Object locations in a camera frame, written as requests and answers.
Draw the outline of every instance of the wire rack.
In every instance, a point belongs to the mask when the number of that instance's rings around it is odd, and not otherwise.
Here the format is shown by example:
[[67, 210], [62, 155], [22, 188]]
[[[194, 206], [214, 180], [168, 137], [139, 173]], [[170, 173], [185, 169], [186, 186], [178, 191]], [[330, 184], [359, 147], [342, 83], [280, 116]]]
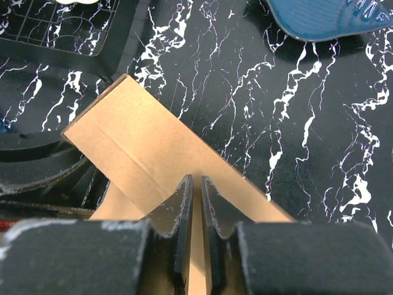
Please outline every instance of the wire rack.
[[119, 0], [68, 6], [55, 0], [1, 1], [0, 38], [88, 56], [100, 53], [119, 5]]

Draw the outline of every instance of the black table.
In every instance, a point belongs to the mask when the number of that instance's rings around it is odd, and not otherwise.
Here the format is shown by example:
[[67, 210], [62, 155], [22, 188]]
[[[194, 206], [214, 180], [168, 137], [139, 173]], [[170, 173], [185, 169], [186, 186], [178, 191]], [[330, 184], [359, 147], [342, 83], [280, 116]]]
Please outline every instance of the black table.
[[[391, 32], [305, 44], [260, 1], [143, 0], [114, 78], [133, 75], [293, 217], [363, 221], [391, 244]], [[62, 129], [106, 87], [2, 58], [0, 118]]]

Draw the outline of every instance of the white object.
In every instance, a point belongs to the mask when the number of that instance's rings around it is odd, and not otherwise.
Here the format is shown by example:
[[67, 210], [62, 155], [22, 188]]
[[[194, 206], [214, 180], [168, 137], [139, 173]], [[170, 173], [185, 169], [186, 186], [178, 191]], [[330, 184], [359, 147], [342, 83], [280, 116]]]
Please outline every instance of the white object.
[[99, 0], [56, 0], [60, 4], [72, 4], [72, 3], [81, 3], [81, 4], [93, 4], [98, 2]]

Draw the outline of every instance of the cardboard box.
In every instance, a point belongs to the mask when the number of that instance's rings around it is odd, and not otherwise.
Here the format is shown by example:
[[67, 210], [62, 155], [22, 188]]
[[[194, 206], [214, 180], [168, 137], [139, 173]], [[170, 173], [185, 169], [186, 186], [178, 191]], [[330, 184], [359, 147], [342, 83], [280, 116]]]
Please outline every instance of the cardboard box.
[[63, 136], [111, 181], [93, 219], [139, 219], [168, 198], [184, 175], [194, 176], [189, 294], [206, 294], [201, 176], [255, 221], [292, 221], [130, 76], [112, 84]]

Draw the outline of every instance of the blue object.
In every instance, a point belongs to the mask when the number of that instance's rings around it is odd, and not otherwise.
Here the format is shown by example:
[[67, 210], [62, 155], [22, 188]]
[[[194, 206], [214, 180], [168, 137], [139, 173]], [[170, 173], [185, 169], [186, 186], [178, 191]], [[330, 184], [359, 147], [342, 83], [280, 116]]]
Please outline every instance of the blue object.
[[278, 25], [303, 41], [327, 41], [393, 26], [376, 0], [267, 0]]
[[0, 121], [0, 133], [7, 133], [7, 132], [8, 132], [7, 129], [4, 127], [4, 125]]

